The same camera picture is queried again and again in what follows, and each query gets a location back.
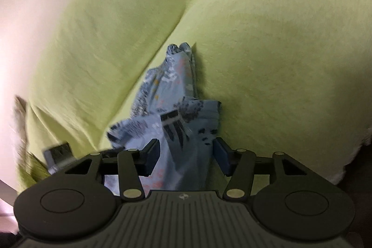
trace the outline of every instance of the blue garment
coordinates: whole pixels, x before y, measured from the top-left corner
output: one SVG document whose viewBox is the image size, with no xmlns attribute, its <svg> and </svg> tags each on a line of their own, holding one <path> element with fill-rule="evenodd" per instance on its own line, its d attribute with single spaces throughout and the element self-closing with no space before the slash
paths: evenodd
<svg viewBox="0 0 372 248">
<path fill-rule="evenodd" d="M 187 43 L 168 46 L 161 66 L 150 69 L 133 102 L 131 118 L 107 133 L 113 148 L 143 149 L 160 141 L 160 158 L 150 177 L 140 177 L 150 190 L 202 190 L 205 187 L 212 141 L 216 138 L 220 102 L 199 100 L 195 62 Z M 118 194 L 117 176 L 105 185 Z"/>
</svg>

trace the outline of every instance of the green fabric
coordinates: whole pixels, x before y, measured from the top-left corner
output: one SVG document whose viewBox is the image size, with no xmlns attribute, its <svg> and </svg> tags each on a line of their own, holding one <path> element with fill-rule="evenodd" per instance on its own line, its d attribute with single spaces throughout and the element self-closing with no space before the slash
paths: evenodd
<svg viewBox="0 0 372 248">
<path fill-rule="evenodd" d="M 201 98 L 222 102 L 220 136 L 337 182 L 372 124 L 371 23 L 370 0 L 73 0 L 33 77 L 29 151 L 109 148 L 144 72 L 186 41 Z"/>
</svg>

